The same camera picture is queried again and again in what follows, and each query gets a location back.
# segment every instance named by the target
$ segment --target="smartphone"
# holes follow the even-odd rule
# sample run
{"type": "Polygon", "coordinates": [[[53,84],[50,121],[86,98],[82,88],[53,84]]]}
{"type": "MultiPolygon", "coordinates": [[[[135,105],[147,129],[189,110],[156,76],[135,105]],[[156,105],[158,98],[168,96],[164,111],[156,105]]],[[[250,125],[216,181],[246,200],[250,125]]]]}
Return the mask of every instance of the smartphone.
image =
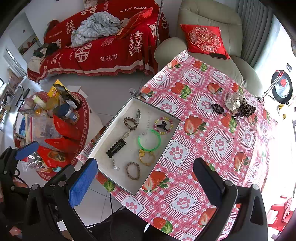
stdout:
{"type": "Polygon", "coordinates": [[[228,59],[224,54],[220,53],[210,53],[213,58],[228,59]]]}

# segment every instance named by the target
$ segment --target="yellow package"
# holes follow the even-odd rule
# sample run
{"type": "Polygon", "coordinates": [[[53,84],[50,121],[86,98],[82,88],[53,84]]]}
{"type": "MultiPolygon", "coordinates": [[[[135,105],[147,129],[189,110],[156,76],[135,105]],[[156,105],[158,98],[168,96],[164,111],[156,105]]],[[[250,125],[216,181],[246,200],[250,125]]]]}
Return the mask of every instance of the yellow package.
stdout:
{"type": "MultiPolygon", "coordinates": [[[[59,80],[57,80],[57,81],[55,82],[55,84],[58,84],[58,85],[62,85],[62,86],[64,86],[64,85],[61,83],[61,81],[59,81],[59,80]]],[[[56,89],[54,86],[52,86],[52,87],[50,88],[50,90],[49,90],[49,92],[47,93],[47,95],[48,95],[49,97],[56,97],[57,100],[59,100],[59,92],[57,91],[57,89],[56,89]]]]}

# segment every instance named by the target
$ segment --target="box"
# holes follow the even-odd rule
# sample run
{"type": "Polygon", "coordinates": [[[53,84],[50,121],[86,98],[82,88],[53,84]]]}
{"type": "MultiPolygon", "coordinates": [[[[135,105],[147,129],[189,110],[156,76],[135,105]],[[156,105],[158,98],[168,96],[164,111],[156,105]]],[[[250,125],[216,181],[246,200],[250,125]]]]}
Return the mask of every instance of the box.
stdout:
{"type": "MultiPolygon", "coordinates": [[[[102,134],[100,139],[93,147],[88,157],[92,157],[97,160],[98,170],[101,173],[103,173],[106,177],[108,177],[111,181],[123,188],[128,193],[135,195],[142,187],[145,180],[149,177],[158,160],[162,156],[179,123],[179,119],[173,117],[167,112],[132,97],[116,115],[111,124],[107,127],[105,132],[102,134]],[[136,119],[138,109],[141,110],[141,119],[140,123],[138,124],[138,128],[135,131],[131,131],[129,136],[125,139],[126,145],[122,149],[120,149],[112,158],[109,158],[106,152],[120,138],[122,138],[127,131],[129,131],[129,129],[123,123],[123,119],[126,117],[132,117],[136,119]],[[155,161],[151,166],[148,167],[142,164],[139,160],[140,146],[138,144],[138,137],[141,133],[149,129],[153,129],[154,122],[160,117],[170,118],[173,121],[173,128],[167,134],[160,135],[160,147],[157,150],[153,151],[155,155],[155,161]],[[114,160],[116,166],[120,168],[119,171],[113,169],[112,160],[114,160]],[[139,164],[139,180],[132,180],[127,176],[126,166],[129,162],[136,162],[137,164],[139,164]]],[[[135,165],[130,165],[129,173],[133,177],[137,176],[135,165]]]]}

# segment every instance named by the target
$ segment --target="blue gripper pad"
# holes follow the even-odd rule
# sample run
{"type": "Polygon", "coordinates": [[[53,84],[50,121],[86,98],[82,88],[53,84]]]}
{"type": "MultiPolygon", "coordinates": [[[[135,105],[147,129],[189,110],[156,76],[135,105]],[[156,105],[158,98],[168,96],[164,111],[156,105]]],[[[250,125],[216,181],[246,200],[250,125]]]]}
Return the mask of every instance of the blue gripper pad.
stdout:
{"type": "Polygon", "coordinates": [[[89,158],[84,165],[87,164],[88,166],[82,171],[69,191],[69,204],[72,208],[81,203],[87,189],[98,172],[98,163],[96,162],[96,159],[89,158]]]}

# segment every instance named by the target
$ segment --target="red flower decoration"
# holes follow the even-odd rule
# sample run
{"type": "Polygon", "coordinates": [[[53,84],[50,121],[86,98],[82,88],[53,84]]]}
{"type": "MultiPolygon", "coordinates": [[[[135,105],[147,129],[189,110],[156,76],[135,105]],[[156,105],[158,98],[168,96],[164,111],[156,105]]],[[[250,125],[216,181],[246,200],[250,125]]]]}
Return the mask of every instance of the red flower decoration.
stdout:
{"type": "Polygon", "coordinates": [[[281,86],[285,87],[287,84],[287,80],[286,79],[281,79],[281,86]]]}

